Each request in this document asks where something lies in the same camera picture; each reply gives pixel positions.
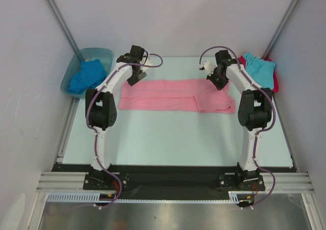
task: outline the plastic bin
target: plastic bin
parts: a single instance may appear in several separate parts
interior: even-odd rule
[[[80,71],[81,60],[92,61],[95,59],[100,60],[100,62],[103,64],[105,71],[109,74],[113,62],[112,51],[105,48],[84,48],[77,52],[71,59],[66,74],[61,82],[61,90],[70,96],[77,98],[85,98],[86,91],[83,94],[73,94],[68,92],[70,79],[75,73]]]

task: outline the metal plate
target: metal plate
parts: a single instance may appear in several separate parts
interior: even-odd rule
[[[49,203],[50,213],[61,212],[75,203]],[[54,217],[43,216],[39,230],[310,230],[300,194],[272,195],[254,210],[234,204],[114,203],[108,209],[84,207]]]

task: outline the teal cloth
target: teal cloth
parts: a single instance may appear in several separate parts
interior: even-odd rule
[[[274,89],[274,69],[276,64],[254,57],[252,53],[244,54],[246,71],[263,88]]]
[[[101,84],[107,76],[100,60],[82,61],[80,71],[70,80],[68,92],[82,94],[89,88],[95,88]]]

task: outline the pink cloth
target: pink cloth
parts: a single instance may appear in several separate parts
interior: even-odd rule
[[[234,113],[235,101],[208,80],[140,81],[134,86],[122,86],[119,109],[174,110],[200,113]]]

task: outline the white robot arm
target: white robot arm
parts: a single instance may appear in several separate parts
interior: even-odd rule
[[[200,65],[200,70],[207,72],[207,79],[218,90],[222,90],[229,80],[235,85],[241,93],[238,120],[243,126],[242,154],[237,165],[237,173],[235,176],[219,176],[220,187],[221,190],[229,190],[233,186],[238,189],[250,190],[253,184],[263,184],[258,169],[259,143],[262,129],[271,120],[272,92],[269,88],[262,88],[257,84],[248,75],[244,66],[239,65],[239,61],[231,58],[228,50],[217,52],[215,58],[217,66],[210,61],[205,61]]]
[[[130,53],[125,54],[117,59],[116,66],[106,79],[95,89],[89,89],[86,92],[86,116],[91,100],[97,92],[100,91],[96,101],[90,108],[88,117],[89,126],[97,132],[96,151],[97,154],[91,164],[93,169],[101,171],[103,166],[108,169],[111,165],[110,157],[104,155],[105,151],[105,135],[110,130],[110,127],[115,123],[117,118],[117,110],[114,103],[114,97],[121,89],[122,85],[128,81],[130,85],[134,85],[146,76],[145,70],[148,67],[127,65],[141,64],[153,66],[152,61],[148,57],[148,53],[143,57],[145,50],[139,46],[133,45]]]

